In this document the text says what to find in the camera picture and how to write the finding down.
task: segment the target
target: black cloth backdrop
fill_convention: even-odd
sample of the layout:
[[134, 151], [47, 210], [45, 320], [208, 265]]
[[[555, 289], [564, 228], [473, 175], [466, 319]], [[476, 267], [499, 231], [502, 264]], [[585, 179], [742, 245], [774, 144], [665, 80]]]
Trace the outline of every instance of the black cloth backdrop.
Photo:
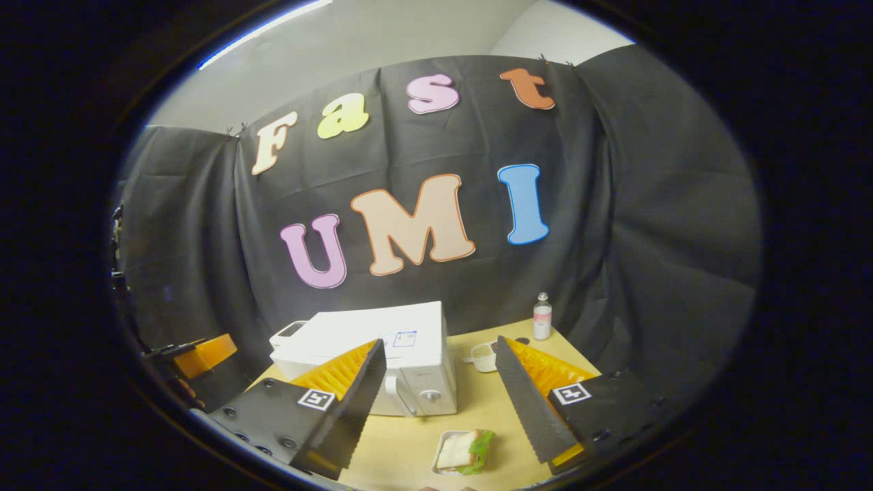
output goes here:
[[[551, 110], [531, 109], [500, 73], [543, 77]], [[450, 110], [415, 114], [406, 85], [444, 73]], [[366, 125], [328, 140], [321, 111], [363, 93]], [[296, 111], [278, 162], [253, 176], [257, 131]], [[540, 167], [549, 234], [512, 245], [512, 211], [497, 179]], [[384, 189], [409, 212], [422, 182], [457, 174], [469, 257], [377, 277], [363, 192]], [[326, 310], [443, 301], [450, 335], [532, 316], [539, 292], [553, 324], [599, 370], [631, 368], [684, 398], [726, 360], [750, 312], [760, 269], [760, 211], [749, 164], [718, 117], [639, 46], [577, 67], [491, 56], [425, 59], [360, 73], [292, 100], [238, 137], [146, 128], [120, 180], [122, 266], [146, 342], [157, 347], [229, 332], [239, 353], [195, 383], [209, 406], [270, 364], [268, 339]], [[313, 265], [327, 268], [314, 218], [339, 216], [347, 277], [305, 284], [279, 231], [306, 226]], [[429, 239], [427, 250], [432, 247]]]

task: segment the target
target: yellow letter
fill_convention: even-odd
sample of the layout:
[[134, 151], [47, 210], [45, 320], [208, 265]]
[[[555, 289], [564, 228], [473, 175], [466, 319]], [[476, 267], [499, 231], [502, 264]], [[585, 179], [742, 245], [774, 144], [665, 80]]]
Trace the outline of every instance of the yellow letter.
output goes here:
[[333, 138], [343, 131], [355, 131], [364, 126], [370, 115], [364, 112], [364, 94], [347, 93], [321, 111], [327, 116], [319, 125], [321, 138]]
[[251, 168], [253, 176], [276, 165], [276, 156], [272, 153], [273, 147], [278, 152], [285, 146], [285, 137], [288, 133], [285, 127], [292, 127], [295, 123], [297, 123], [297, 112], [291, 111], [258, 130], [258, 158], [255, 160], [255, 166]]
[[473, 254], [476, 244], [467, 239], [457, 206], [460, 186], [461, 178], [454, 174], [425, 180], [413, 216], [385, 190], [372, 190], [353, 199], [352, 210], [364, 217], [373, 248], [370, 272], [383, 276], [403, 269], [403, 259], [391, 251], [392, 240], [416, 266], [424, 261], [430, 234], [434, 238], [430, 258], [434, 261], [451, 261]]

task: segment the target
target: blue letter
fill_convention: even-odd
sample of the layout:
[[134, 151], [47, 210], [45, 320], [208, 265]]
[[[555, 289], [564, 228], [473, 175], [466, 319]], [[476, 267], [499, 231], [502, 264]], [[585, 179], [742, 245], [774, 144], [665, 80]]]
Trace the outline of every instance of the blue letter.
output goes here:
[[507, 165], [497, 171], [497, 179], [509, 188], [512, 204], [512, 232], [506, 237], [510, 244], [521, 246], [548, 235], [548, 227], [540, 216], [537, 197], [537, 177], [540, 168], [532, 163]]

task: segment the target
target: microwave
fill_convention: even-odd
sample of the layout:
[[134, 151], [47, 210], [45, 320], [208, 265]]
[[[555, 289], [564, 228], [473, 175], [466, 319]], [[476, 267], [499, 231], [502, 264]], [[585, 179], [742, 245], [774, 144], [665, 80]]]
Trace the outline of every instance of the microwave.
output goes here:
[[384, 341], [387, 369], [370, 414], [413, 418], [457, 412], [455, 366], [441, 301], [319, 312], [274, 335], [270, 358], [293, 380], [377, 338]]

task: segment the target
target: bottle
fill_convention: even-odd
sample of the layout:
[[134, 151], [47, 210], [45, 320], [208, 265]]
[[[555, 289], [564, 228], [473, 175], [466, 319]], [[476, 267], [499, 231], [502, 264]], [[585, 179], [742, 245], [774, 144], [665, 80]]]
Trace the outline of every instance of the bottle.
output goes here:
[[552, 334], [552, 305], [547, 302], [548, 295], [541, 293], [533, 306], [533, 339], [544, 340]]

